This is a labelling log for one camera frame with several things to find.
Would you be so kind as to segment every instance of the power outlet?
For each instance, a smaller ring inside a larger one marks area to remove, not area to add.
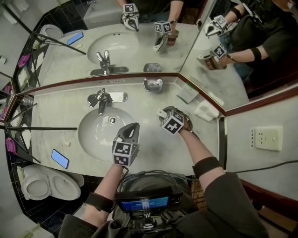
[[[283,142],[282,126],[259,126],[251,130],[251,138],[258,149],[281,151]]]
[[[125,79],[111,79],[108,81],[111,84],[125,83]]]

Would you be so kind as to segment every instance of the sink drain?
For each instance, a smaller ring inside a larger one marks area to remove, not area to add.
[[[110,124],[115,124],[115,122],[116,122],[116,118],[115,118],[115,117],[110,117],[110,118],[108,119],[108,121],[109,121]]]

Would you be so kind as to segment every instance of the black arm strap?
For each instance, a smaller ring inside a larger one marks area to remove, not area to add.
[[[237,8],[234,8],[234,7],[233,7],[233,8],[231,9],[231,12],[233,12],[233,13],[236,14],[236,16],[237,16],[237,20],[239,20],[239,19],[242,18],[242,15],[241,15],[240,11],[239,11]]]
[[[99,211],[103,210],[107,213],[111,213],[113,203],[112,200],[93,192],[89,194],[86,200],[86,204],[95,207]]]
[[[202,159],[199,162],[197,162],[195,166],[192,166],[197,178],[201,177],[201,175],[209,172],[210,170],[213,170],[218,167],[221,167],[221,165],[217,158],[213,156]]]
[[[251,48],[251,51],[252,51],[253,55],[255,56],[254,61],[260,61],[262,59],[261,52],[259,51],[258,48]]]

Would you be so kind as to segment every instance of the countertop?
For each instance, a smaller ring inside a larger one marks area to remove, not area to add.
[[[207,70],[204,65],[197,61],[199,55],[210,52],[210,47],[218,43],[218,36],[206,37],[203,26],[181,74],[205,92],[212,92],[224,102],[223,108],[230,110],[249,103],[243,82],[234,66],[229,64],[224,70]]]
[[[193,113],[198,101],[185,104],[176,96],[181,89],[179,86],[164,83],[163,92],[156,94],[146,92],[139,81],[35,96],[34,103],[38,105],[34,107],[32,126],[79,127],[88,112],[98,110],[98,106],[89,108],[87,97],[90,94],[103,87],[107,92],[125,91],[128,100],[112,106],[125,110],[140,123],[140,151],[129,168],[130,173],[159,169],[192,175],[193,164],[183,139],[179,134],[172,136],[163,130],[156,113],[167,106],[175,106],[190,115],[194,132],[215,156],[218,151],[217,121],[209,123],[195,116]],[[71,146],[63,146],[64,141],[69,141]],[[53,149],[69,159],[67,170],[51,159]],[[80,145],[77,131],[32,131],[32,152],[44,166],[79,174],[103,177],[112,165],[112,153],[110,158],[101,159],[87,155]]]
[[[163,72],[179,72],[189,54],[197,37],[197,30],[193,25],[178,23],[176,29],[179,37],[174,46],[169,47],[165,53],[155,53],[153,46],[156,40],[156,32],[153,23],[141,23],[139,32],[128,30],[122,24],[103,26],[84,31],[84,37],[73,43],[79,49],[88,52],[90,45],[98,38],[110,33],[130,33],[138,37],[139,47],[134,56],[123,61],[118,61],[116,66],[126,66],[129,73],[143,72],[147,63],[158,63]],[[59,41],[66,43],[71,37],[65,37]],[[62,81],[90,77],[92,70],[99,69],[100,65],[89,61],[87,55],[80,54],[64,46],[50,45],[44,58],[39,74],[41,85],[49,85]]]

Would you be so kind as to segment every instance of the toilet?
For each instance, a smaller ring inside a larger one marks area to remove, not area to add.
[[[40,34],[59,40],[65,36],[70,36],[75,33],[83,32],[83,31],[85,30],[75,30],[75,31],[63,34],[62,30],[60,30],[58,27],[48,24],[48,25],[44,25],[41,28]]]
[[[23,174],[21,189],[26,200],[43,200],[48,196],[75,200],[81,195],[80,186],[84,184],[80,174],[74,177],[42,165],[24,167]]]

